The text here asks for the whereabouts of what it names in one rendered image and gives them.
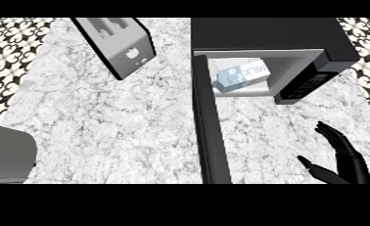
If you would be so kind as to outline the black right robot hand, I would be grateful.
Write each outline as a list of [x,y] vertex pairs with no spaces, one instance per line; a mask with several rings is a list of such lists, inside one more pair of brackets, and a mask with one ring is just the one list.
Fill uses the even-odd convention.
[[299,156],[298,160],[311,176],[327,184],[370,185],[370,170],[363,154],[354,149],[345,135],[323,121],[317,123],[316,131],[326,137],[336,151],[338,171],[330,171],[307,157]]

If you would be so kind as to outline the black microwave door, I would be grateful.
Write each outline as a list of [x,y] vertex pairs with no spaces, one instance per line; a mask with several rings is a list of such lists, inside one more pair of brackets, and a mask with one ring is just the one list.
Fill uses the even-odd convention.
[[231,184],[216,111],[216,97],[210,79],[209,59],[205,55],[191,58],[191,76],[193,111],[203,183]]

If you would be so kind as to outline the white and blue milk carton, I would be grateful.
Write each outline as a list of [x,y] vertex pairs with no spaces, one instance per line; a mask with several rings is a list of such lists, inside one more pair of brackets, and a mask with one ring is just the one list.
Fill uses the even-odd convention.
[[262,59],[255,62],[239,63],[216,71],[215,88],[221,93],[228,93],[253,84],[264,82],[271,76],[271,71]]

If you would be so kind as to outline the black microwave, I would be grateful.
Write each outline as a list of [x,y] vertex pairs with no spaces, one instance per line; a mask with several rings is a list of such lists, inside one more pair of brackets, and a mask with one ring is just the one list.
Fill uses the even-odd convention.
[[225,95],[271,96],[280,105],[299,102],[358,60],[333,18],[194,18],[191,55],[194,94],[205,103],[222,95],[212,87],[216,72],[255,59],[270,78]]

